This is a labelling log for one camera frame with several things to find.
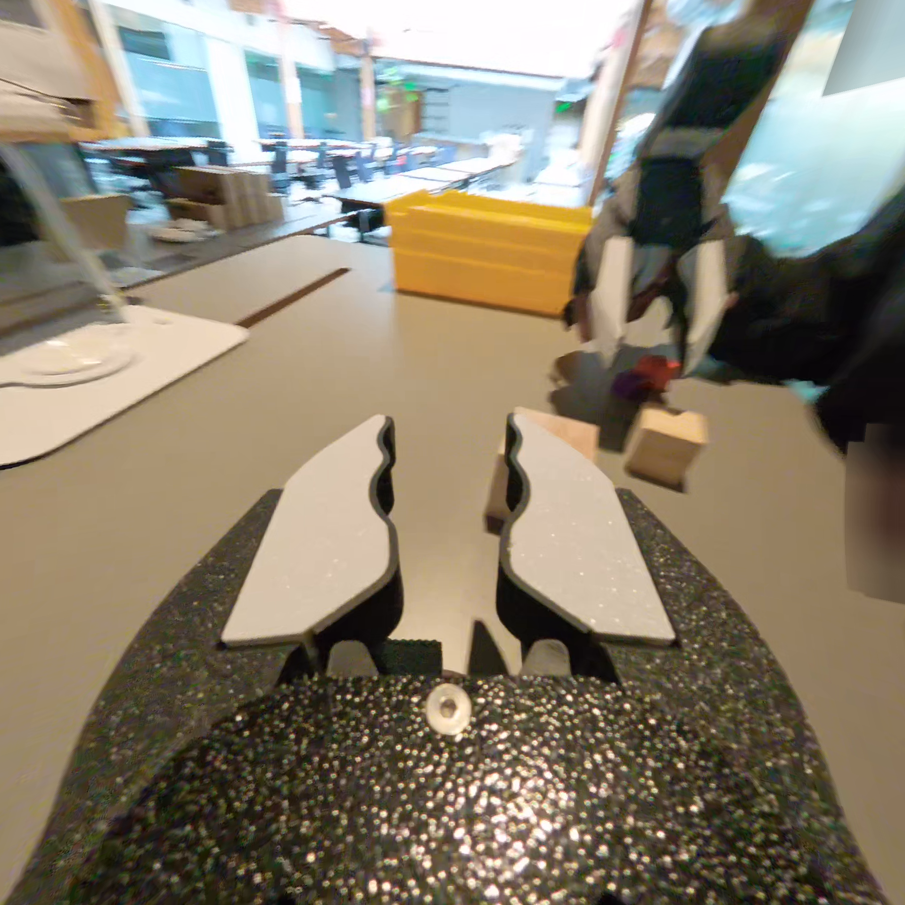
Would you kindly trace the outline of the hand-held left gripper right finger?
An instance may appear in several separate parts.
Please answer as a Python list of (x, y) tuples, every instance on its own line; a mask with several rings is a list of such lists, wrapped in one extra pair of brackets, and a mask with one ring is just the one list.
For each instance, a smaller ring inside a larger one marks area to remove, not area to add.
[(523, 653), (562, 643), (574, 675), (607, 675), (609, 643), (665, 650), (673, 621), (613, 482), (526, 413), (505, 428), (496, 611)]

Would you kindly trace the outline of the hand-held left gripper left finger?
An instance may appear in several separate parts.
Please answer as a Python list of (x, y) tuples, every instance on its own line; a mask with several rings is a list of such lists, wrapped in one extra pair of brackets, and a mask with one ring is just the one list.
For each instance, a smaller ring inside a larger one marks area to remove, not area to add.
[(228, 650), (293, 644), (311, 672), (379, 675), (403, 613), (395, 423), (378, 414), (286, 482), (221, 633)]

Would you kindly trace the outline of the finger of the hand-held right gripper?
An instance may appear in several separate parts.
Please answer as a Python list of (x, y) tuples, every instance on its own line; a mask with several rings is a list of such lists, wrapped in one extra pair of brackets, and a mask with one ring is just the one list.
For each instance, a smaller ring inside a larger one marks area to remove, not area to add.
[(725, 243), (700, 243), (680, 258), (678, 274), (687, 290), (683, 375), (689, 377), (708, 353), (730, 297)]
[(617, 356), (633, 297), (634, 242), (627, 236), (609, 239), (603, 247), (589, 300), (590, 327), (595, 350), (605, 363)]

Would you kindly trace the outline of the red wooden cube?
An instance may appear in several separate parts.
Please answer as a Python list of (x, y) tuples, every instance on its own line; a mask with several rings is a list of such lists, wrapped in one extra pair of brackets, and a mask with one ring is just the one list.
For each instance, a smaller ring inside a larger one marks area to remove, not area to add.
[(683, 375), (682, 364), (666, 356), (645, 355), (630, 372), (640, 392), (648, 397), (663, 396), (673, 380)]

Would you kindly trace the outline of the natural wooden cube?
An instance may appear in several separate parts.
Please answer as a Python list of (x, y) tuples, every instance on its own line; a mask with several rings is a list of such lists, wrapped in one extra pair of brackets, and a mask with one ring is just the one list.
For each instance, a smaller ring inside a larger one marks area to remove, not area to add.
[[(514, 414), (526, 416), (532, 423), (578, 451), (594, 462), (599, 442), (599, 428), (595, 424), (577, 421), (554, 413), (546, 413), (517, 406)], [(507, 504), (508, 465), (505, 459), (506, 440), (502, 440), (494, 458), (489, 496), (483, 512), (487, 532), (498, 536), (510, 514)]]
[(708, 420), (703, 414), (647, 403), (638, 410), (626, 437), (625, 471), (684, 492), (689, 472), (708, 439)]

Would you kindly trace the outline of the yellow plastic bin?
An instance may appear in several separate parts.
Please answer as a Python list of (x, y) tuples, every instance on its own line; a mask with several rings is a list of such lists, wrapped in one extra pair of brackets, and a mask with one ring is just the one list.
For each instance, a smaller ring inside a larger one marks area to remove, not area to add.
[(395, 289), (557, 317), (572, 297), (589, 207), (419, 190), (384, 205)]

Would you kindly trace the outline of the rows of office tables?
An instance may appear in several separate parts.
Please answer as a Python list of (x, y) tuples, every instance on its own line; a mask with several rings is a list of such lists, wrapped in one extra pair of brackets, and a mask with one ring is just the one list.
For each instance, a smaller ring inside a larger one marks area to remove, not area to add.
[[(115, 170), (127, 176), (142, 178), (165, 199), (175, 197), (175, 170), (205, 163), (211, 164), (209, 143), (223, 140), (200, 138), (127, 138), (85, 142), (89, 156), (105, 159)], [(335, 200), (341, 213), (334, 221), (362, 216), (365, 230), (369, 231), (368, 218), (375, 218), (375, 225), (382, 225), (384, 209), (398, 199), (425, 190), (440, 193), (450, 189), (467, 189), (487, 181), (488, 178), (511, 170), (519, 163), (519, 152), (490, 150), (484, 156), (465, 157), (461, 148), (453, 145), (439, 146), (436, 160), (414, 170), (397, 175), (387, 175), (368, 183), (351, 187), (328, 189), (323, 196)]]

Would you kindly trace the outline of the white folding document stand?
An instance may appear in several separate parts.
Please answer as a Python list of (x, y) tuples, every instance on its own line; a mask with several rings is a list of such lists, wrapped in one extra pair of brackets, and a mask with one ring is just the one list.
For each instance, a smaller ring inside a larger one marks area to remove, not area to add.
[(38, 240), (2, 249), (1, 464), (56, 452), (242, 345), (248, 330), (130, 304), (38, 169), (2, 144)]

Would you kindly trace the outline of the rows of black office chairs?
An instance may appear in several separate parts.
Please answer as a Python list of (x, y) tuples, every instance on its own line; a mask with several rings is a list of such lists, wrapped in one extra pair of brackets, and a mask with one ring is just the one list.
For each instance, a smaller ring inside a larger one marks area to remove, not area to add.
[(439, 153), (436, 145), (389, 138), (359, 142), (270, 138), (257, 140), (256, 147), (257, 156), (242, 159), (233, 147), (211, 141), (211, 164), (263, 173), (285, 196), (299, 184), (309, 197), (414, 170), (435, 161)]

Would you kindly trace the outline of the crumpled clear plastic wrap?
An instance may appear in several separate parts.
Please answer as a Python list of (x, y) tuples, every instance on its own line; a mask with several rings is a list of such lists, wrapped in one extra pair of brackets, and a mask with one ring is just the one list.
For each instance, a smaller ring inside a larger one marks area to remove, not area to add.
[(216, 237), (218, 231), (206, 221), (182, 218), (151, 227), (149, 235), (161, 243), (194, 244)]

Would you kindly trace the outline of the pile of cardboard boxes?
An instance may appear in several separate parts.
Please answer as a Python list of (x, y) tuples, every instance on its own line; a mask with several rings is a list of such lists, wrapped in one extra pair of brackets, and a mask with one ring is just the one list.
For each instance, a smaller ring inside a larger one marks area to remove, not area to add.
[(178, 167), (175, 197), (165, 206), (173, 221), (196, 221), (219, 232), (284, 222), (281, 196), (262, 169), (229, 166)]

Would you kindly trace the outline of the small empty wooden board stand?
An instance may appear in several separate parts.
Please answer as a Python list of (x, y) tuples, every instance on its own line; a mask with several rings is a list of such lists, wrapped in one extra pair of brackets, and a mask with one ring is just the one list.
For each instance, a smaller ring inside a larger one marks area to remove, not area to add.
[(119, 252), (130, 242), (128, 216), (132, 210), (129, 195), (108, 194), (60, 199), (69, 223), (88, 250)]

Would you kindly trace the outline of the wooden backing board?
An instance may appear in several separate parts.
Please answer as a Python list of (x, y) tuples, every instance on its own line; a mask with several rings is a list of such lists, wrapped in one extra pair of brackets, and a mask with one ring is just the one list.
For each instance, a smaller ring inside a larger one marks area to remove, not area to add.
[(1, 3), (1, 141), (118, 138), (120, 106), (85, 2)]

